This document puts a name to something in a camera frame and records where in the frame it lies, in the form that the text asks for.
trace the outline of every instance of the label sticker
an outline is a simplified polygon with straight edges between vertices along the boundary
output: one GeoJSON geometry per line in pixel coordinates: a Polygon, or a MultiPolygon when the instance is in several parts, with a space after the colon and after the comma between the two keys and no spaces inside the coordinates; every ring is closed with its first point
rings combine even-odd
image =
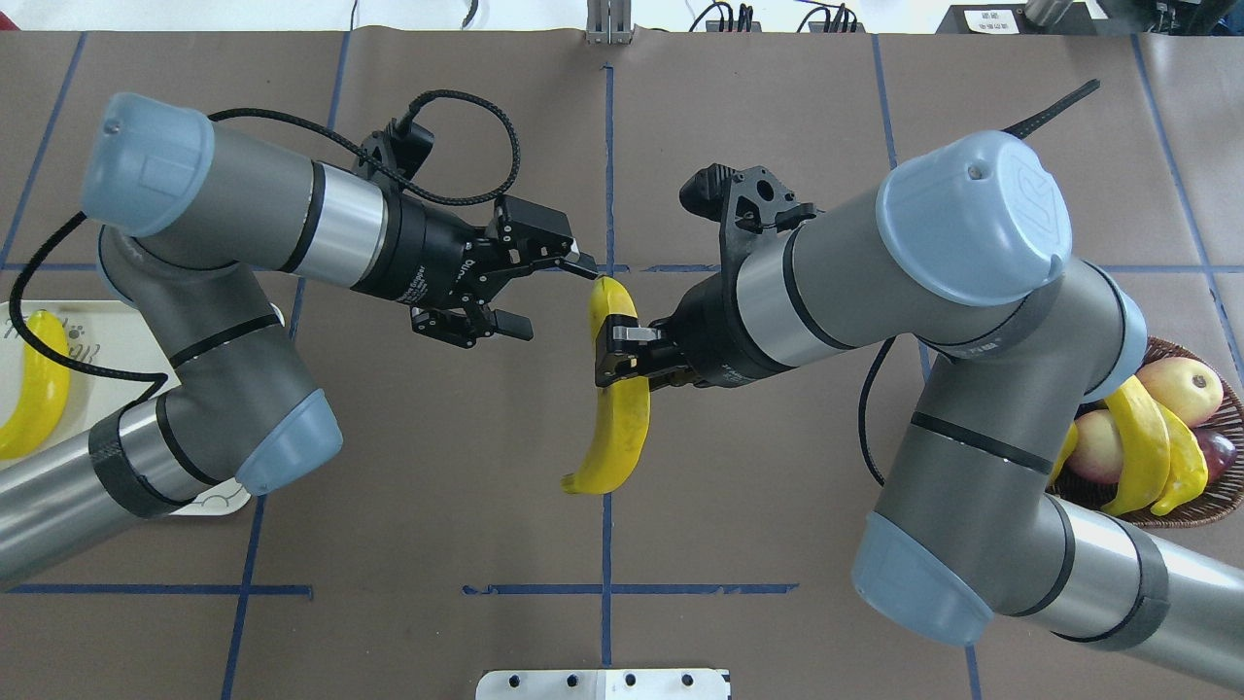
{"type": "Polygon", "coordinates": [[[963,19],[977,34],[1019,34],[1019,22],[1011,10],[964,10],[963,19]]]}

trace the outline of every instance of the wicker basket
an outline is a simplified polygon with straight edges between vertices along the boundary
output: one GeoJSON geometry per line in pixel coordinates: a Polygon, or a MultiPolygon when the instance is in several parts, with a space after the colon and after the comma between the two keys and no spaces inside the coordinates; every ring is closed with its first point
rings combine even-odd
{"type": "MultiPolygon", "coordinates": [[[[1149,346],[1144,352],[1144,364],[1162,358],[1192,358],[1204,363],[1174,342],[1149,337],[1149,346]]],[[[1240,502],[1244,502],[1244,407],[1240,405],[1239,398],[1228,383],[1223,383],[1223,405],[1200,428],[1217,430],[1235,444],[1238,450],[1235,463],[1218,477],[1218,481],[1210,484],[1204,494],[1171,511],[1169,515],[1159,518],[1149,513],[1148,509],[1142,509],[1126,513],[1122,520],[1152,528],[1197,527],[1224,518],[1238,509],[1240,502]]],[[[1062,470],[1049,491],[1077,506],[1097,511],[1115,497],[1116,487],[1092,484],[1077,477],[1071,470],[1062,470]]]]}

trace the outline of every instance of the white mounting plate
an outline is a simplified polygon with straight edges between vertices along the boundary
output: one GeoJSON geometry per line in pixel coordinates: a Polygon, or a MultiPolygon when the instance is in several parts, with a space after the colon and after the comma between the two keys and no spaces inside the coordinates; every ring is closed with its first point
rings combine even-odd
{"type": "Polygon", "coordinates": [[[490,671],[475,700],[729,700],[729,679],[723,669],[490,671]]]}
{"type": "MultiPolygon", "coordinates": [[[[36,301],[22,300],[29,317],[39,308],[56,313],[65,323],[70,357],[92,366],[139,373],[167,373],[165,389],[178,385],[177,375],[152,337],[142,315],[121,301],[36,301]]],[[[21,390],[22,352],[26,343],[9,321],[9,303],[0,303],[0,420],[7,420],[17,405],[21,390]]],[[[100,419],[133,402],[144,387],[73,373],[70,398],[61,423],[40,449],[46,449],[90,429],[100,419]]],[[[0,470],[20,460],[0,460],[0,470]]],[[[234,480],[199,495],[174,516],[224,516],[250,501],[250,494],[234,480]]]]}

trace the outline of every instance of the apple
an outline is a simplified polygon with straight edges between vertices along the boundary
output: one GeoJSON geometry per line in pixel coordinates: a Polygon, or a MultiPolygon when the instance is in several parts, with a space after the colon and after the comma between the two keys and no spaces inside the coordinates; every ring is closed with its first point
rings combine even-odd
{"type": "Polygon", "coordinates": [[[1223,383],[1204,363],[1192,358],[1163,358],[1136,373],[1154,402],[1188,428],[1197,428],[1223,404],[1223,383]]]}
{"type": "Polygon", "coordinates": [[[1192,434],[1197,436],[1197,446],[1205,455],[1205,466],[1209,467],[1209,484],[1213,484],[1235,464],[1235,444],[1225,435],[1203,428],[1198,428],[1192,434]]]}
{"type": "Polygon", "coordinates": [[[1076,419],[1080,440],[1066,467],[1093,484],[1118,484],[1123,474],[1123,441],[1110,412],[1091,412],[1076,419]]]}

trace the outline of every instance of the white metal bracket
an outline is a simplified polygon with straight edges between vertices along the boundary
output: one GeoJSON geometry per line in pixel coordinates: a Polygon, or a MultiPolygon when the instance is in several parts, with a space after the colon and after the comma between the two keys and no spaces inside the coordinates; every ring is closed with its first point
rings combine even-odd
{"type": "Polygon", "coordinates": [[[490,671],[475,700],[730,700],[722,669],[490,671]]]}
{"type": "Polygon", "coordinates": [[[631,0],[587,0],[588,44],[631,44],[631,0]]]}

